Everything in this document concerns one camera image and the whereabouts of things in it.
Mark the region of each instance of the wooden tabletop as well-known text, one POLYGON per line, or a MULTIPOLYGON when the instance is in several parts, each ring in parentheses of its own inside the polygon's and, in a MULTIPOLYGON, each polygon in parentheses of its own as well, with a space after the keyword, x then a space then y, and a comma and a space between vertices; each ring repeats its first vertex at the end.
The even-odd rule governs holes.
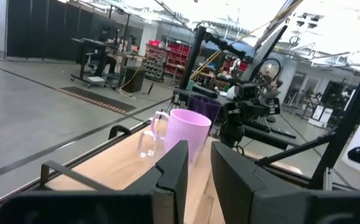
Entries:
MULTIPOLYGON (((132 134, 125 140, 74 167, 73 170, 112 189, 122 190, 126 188, 149 170, 159 159, 142 158, 137 152, 140 134, 149 129, 148 126, 132 134)), ((158 121, 156 129, 165 131, 166 122, 158 121)), ((184 214, 184 222, 187 224, 224 223, 211 174, 210 154, 212 141, 216 141, 216 139, 207 138, 206 145, 201 150, 189 174, 186 211, 184 214)), ((152 148, 153 146, 152 139, 144 137, 143 147, 152 148)), ((250 157, 261 157, 248 151, 245 151, 245 153, 250 157)), ((276 162, 274 165, 301 173, 296 167, 281 162, 276 162)), ((54 178, 46 185, 54 190, 92 190, 90 187, 64 175, 54 178)))

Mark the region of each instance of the gray floor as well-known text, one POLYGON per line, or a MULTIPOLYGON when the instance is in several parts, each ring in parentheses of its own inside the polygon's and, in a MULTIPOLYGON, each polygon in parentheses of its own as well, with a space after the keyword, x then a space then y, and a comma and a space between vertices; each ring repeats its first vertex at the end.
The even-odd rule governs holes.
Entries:
MULTIPOLYGON (((114 124, 130 128, 168 107, 171 88, 154 85, 151 94, 145 95, 151 84, 147 80, 135 99, 110 88, 89 89, 136 107, 127 114, 58 92, 57 88, 66 86, 86 89, 83 83, 70 81, 69 75, 77 74, 79 69, 79 65, 52 60, 6 60, 0 54, 0 197, 37 178, 43 162, 63 164, 106 141, 114 124)), ((277 116, 276 125, 297 134, 300 144, 325 133, 286 112, 277 116)), ((247 138, 241 146, 263 156, 281 152, 247 138)), ((283 161, 311 176, 324 150, 324 146, 317 147, 283 161)), ((335 181, 360 188, 360 172, 340 160, 335 169, 335 181)))

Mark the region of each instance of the mug handle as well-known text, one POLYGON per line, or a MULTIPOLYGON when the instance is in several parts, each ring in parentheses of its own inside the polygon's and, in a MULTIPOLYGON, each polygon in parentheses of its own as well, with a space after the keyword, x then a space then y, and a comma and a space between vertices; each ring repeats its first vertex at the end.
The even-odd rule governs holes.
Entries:
POLYGON ((164 116, 169 121, 169 115, 167 113, 162 112, 162 111, 155 112, 155 115, 154 115, 153 119, 151 120, 151 132, 153 133, 153 135, 155 137, 157 136, 161 140, 163 140, 164 137, 159 136, 158 133, 155 131, 155 121, 156 121, 156 119, 159 119, 160 116, 164 116))

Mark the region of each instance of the purple mug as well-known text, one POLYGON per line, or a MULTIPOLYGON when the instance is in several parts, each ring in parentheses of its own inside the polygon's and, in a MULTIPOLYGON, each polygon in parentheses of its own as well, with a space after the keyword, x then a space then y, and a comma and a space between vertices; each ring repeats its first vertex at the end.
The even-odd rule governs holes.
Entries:
POLYGON ((212 121, 209 118, 190 110, 174 109, 170 115, 157 111, 151 121, 151 132, 164 142, 165 153, 180 140, 187 140, 188 158, 192 163, 199 150, 205 145, 211 124, 212 121), (156 119, 159 119, 160 116, 164 116, 168 120, 164 137, 159 136, 154 127, 156 119))

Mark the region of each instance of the black curtain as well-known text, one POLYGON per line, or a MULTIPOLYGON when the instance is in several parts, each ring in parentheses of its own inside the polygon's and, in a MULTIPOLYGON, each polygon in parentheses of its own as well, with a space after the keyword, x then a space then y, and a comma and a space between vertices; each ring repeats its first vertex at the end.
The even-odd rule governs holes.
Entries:
POLYGON ((47 31, 45 33, 45 58, 64 59, 65 3, 49 0, 47 31))
POLYGON ((27 36, 29 29, 31 0, 8 1, 6 55, 27 56, 27 36))
POLYGON ((63 52, 63 59, 65 60, 75 60, 76 59, 76 50, 77 43, 72 41, 72 38, 77 36, 78 28, 78 19, 80 9, 66 4, 66 13, 65 13, 65 25, 64 25, 64 47, 65 52, 63 52))
POLYGON ((46 9, 48 0, 31 0, 29 30, 26 44, 27 57, 42 58, 45 42, 46 9))
POLYGON ((6 55, 25 58, 75 60, 78 43, 72 38, 94 39, 110 26, 113 38, 119 25, 58 0, 9 0, 6 55))
POLYGON ((91 38, 90 31, 92 29, 93 14, 81 9, 78 18, 77 38, 91 38))

